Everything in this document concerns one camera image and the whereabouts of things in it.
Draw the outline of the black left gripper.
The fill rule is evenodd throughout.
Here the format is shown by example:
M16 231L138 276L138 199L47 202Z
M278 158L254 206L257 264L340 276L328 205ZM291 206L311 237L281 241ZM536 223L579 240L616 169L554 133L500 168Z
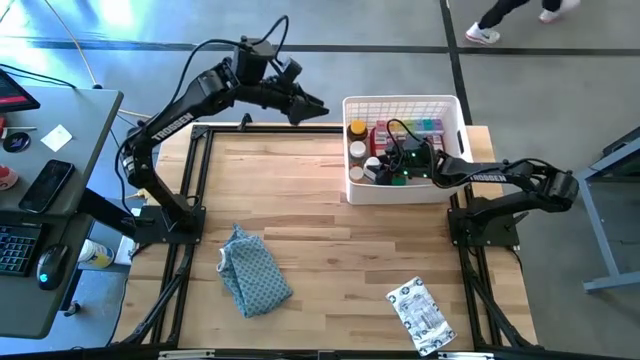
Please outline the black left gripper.
M323 100L305 93L300 86L282 89L273 84L260 85L260 104L279 110L291 125L325 115L328 108Z

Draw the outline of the red first aid kit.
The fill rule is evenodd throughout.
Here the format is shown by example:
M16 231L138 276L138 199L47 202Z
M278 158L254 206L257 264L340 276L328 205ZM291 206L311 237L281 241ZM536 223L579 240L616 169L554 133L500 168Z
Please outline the red first aid kit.
M392 129L391 133L396 142L401 145L406 139L410 138L410 135L403 129ZM435 144L435 147L439 150L444 150L444 131L417 131L414 135L420 139L427 138L430 142ZM393 146L393 141L390 139L389 134L385 127L373 128L369 134L370 150L375 156L380 156L385 153L385 150L389 146Z

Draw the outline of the brown bottle yellow cap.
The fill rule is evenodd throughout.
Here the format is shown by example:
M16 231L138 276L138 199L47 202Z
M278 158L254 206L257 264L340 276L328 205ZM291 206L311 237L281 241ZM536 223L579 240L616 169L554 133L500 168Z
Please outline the brown bottle yellow cap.
M369 134L367 123L359 119L353 120L347 126L346 130L347 130L347 138L351 142L355 142L355 141L364 142Z

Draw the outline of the rainbow pill organizer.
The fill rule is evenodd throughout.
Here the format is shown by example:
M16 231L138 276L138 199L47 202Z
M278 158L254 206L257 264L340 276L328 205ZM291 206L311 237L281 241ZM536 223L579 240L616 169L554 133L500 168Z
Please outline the rainbow pill organizer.
M392 122L389 126L387 126L387 122L384 120L378 120L375 123L373 128L382 128L385 127L388 134L392 134L391 130L394 129L403 129L408 134L411 131L413 134L417 131L444 131L443 123L440 119L431 119L431 118L423 118L419 120L404 120L403 121L405 127L400 125L398 122Z

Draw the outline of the blue patterned hospital gown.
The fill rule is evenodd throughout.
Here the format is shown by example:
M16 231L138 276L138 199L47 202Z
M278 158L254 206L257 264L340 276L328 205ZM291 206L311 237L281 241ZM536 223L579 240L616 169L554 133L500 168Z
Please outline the blue patterned hospital gown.
M293 295L261 237L232 226L216 271L244 318L265 315Z

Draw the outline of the white perforated plastic basket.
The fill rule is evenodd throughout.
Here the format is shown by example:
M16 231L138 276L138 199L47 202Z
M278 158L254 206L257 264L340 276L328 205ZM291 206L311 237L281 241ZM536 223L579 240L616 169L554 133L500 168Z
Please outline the white perforated plastic basket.
M370 150L369 134L378 120L390 119L419 120L423 118L440 119L444 126L444 147L446 153L467 162L473 160L464 117L460 102L452 95L396 95L396 96L351 96L342 102L343 119L343 158L345 190L347 201L352 205L381 204L418 204L441 203L448 200L457 189L440 189L427 178L413 177L404 186L376 185L372 176L366 176L360 182L349 178L349 169L359 166L375 156ZM367 156L361 162L350 159L348 148L351 141L347 138L347 126L355 119L367 123L368 137L364 141Z

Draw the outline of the white printed foil packet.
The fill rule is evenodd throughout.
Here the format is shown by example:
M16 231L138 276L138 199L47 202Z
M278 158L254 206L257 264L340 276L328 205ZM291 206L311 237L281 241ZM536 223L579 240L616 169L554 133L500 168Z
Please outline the white printed foil packet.
M420 277L416 276L390 291L386 299L420 356L439 350L457 337Z

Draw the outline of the person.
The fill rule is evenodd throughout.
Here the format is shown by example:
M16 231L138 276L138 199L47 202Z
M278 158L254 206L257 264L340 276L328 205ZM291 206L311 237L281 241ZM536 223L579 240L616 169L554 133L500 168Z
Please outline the person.
M515 9L524 6L531 0L497 0L479 21L474 22L465 32L465 37L472 42L492 45L501 38L495 29L502 20ZM543 23L551 23L561 18L581 4L581 0L541 0L542 11L538 19Z

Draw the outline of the grey office desk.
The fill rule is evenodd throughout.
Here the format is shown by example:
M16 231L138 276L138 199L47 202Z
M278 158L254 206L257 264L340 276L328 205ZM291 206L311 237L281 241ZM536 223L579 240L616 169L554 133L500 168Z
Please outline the grey office desk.
M13 169L18 182L0 191L0 224L46 224L41 247L57 243L70 250L63 280L55 290L41 290L36 271L26 277L0 275L0 337L41 339L48 335L75 268L81 247L93 223L90 215L79 213L78 205L89 182L123 94L117 90L71 89L28 86L26 91L39 103L35 110L10 112L9 124L34 126L29 147L8 153L0 146L0 165ZM58 152L41 139L62 124L73 136ZM43 214L30 214L18 203L45 164L51 160L72 163L75 171L61 193Z

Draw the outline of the white paper note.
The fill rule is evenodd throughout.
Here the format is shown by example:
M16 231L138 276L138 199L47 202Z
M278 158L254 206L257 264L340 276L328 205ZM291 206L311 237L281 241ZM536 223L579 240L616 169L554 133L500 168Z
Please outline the white paper note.
M59 124L47 133L41 142L53 152L58 152L72 138L72 134L62 124Z

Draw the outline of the white yellow canister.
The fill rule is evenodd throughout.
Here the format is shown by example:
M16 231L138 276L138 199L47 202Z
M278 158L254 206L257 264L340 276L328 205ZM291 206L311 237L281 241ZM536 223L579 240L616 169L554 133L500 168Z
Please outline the white yellow canister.
M112 249L86 239L81 248L78 262L96 268L106 268L113 263L114 257L115 253Z

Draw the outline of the dark screen with red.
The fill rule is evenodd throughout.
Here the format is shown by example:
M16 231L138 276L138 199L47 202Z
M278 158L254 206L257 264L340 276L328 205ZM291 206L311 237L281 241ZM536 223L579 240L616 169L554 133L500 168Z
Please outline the dark screen with red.
M35 110L40 103L0 69L0 113Z

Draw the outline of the round dark coaster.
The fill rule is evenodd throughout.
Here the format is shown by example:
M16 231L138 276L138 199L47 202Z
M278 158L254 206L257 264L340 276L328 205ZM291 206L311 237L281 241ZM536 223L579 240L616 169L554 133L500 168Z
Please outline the round dark coaster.
M31 138L26 132L16 132L8 135L3 140L3 149L8 153L17 153L26 150L31 143Z

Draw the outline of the black computer mouse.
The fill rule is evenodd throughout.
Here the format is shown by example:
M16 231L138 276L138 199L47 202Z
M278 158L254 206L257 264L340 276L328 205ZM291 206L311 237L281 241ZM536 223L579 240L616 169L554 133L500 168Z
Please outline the black computer mouse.
M68 262L69 247L63 244L55 244L47 247L41 254L36 278L41 290L55 290L61 284L65 267Z

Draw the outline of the red white object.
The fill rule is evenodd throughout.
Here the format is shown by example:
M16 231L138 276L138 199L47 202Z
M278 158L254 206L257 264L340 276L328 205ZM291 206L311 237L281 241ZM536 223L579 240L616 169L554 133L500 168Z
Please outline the red white object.
M0 191L12 188L19 180L19 175L10 167L0 165Z

